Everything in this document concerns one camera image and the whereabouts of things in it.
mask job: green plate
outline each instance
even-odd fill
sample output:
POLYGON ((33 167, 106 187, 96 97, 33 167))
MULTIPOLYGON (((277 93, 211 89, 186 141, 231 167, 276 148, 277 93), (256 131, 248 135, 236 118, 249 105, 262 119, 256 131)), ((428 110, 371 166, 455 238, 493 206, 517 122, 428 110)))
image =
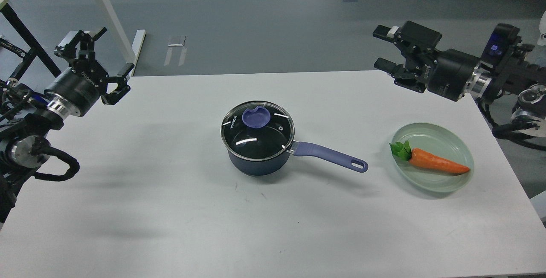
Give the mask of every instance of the green plate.
POLYGON ((462 188, 472 178, 474 160, 464 142, 451 131, 431 123, 412 123, 400 128, 392 137, 392 143, 409 140, 412 148, 421 148, 437 156, 470 167, 468 173, 453 176, 442 171, 415 167, 392 156, 398 171, 409 182, 438 193, 450 193, 462 188))

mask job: saucepan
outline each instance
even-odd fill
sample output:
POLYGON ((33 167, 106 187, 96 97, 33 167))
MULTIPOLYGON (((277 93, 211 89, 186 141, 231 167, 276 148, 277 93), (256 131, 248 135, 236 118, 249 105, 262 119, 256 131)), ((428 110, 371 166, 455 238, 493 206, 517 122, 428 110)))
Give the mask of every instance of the saucepan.
POLYGON ((248 101, 224 117, 222 140, 229 158, 240 171, 252 176, 277 171, 293 156, 314 156, 359 173, 368 164, 358 158, 310 142, 294 140, 294 122, 275 103, 248 101))

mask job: carrot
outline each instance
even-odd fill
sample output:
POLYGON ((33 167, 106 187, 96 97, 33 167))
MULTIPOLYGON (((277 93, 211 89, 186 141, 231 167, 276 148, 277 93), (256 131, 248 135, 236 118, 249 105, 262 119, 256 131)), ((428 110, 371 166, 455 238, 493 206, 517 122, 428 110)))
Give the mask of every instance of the carrot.
POLYGON ((408 140, 403 144, 401 142, 396 142, 395 144, 389 143, 389 145, 393 155, 400 157, 413 166, 436 169, 437 171, 446 171, 457 175, 470 171, 470 168, 464 165, 450 161, 446 158, 435 156, 423 149, 411 149, 408 140))

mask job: glass lid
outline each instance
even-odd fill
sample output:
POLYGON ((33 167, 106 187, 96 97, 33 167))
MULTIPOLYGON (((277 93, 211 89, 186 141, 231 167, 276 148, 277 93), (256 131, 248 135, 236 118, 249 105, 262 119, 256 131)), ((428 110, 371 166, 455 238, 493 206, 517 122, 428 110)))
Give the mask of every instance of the glass lid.
POLYGON ((294 123, 285 109, 267 101, 249 101, 234 107, 222 122, 222 139, 234 155, 265 161, 289 148, 294 123))

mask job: pot rim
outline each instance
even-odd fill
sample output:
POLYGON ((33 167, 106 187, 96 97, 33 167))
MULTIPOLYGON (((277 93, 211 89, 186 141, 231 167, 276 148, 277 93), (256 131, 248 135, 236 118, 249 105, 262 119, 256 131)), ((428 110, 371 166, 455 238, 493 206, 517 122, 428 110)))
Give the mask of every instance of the pot rim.
POLYGON ((286 111, 285 109, 283 109, 283 107, 281 107, 281 106, 279 106, 279 105, 277 105, 277 104, 275 104, 273 102, 263 101, 263 100, 251 100, 251 101, 246 101, 246 102, 240 103, 240 104, 236 105, 236 107, 234 107, 233 109, 230 109, 230 111, 226 113, 226 116, 224 116, 224 119, 226 119, 230 114, 232 114, 236 109, 238 109, 238 107, 240 107, 241 105, 244 105, 244 104, 248 104, 248 103, 267 103, 267 104, 273 105, 274 107, 276 107, 277 109, 282 111, 285 116, 288 116, 288 123, 290 124, 290 138, 288 139, 288 142, 287 142, 286 146, 283 146, 282 150, 280 150, 276 154, 273 154, 272 156, 269 156, 267 158, 248 158, 248 157, 245 157, 245 156, 242 156, 242 155, 236 153, 233 149, 231 149, 231 147, 229 147, 229 145, 228 145, 228 143, 226 141, 226 136, 224 135, 224 125, 222 125, 222 126, 220 126, 220 135, 222 137, 222 142, 224 142, 224 146, 226 146, 228 151, 231 154, 233 154, 234 156, 236 156, 236 157, 238 157, 240 159, 243 159, 245 161, 262 162, 262 161, 267 161, 267 160, 276 158, 276 157, 280 156, 281 154, 283 154, 284 152, 286 152, 287 150, 289 150, 291 148, 291 146, 292 146, 292 142, 294 142, 294 121, 292 120, 292 117, 290 116, 288 111, 286 111))

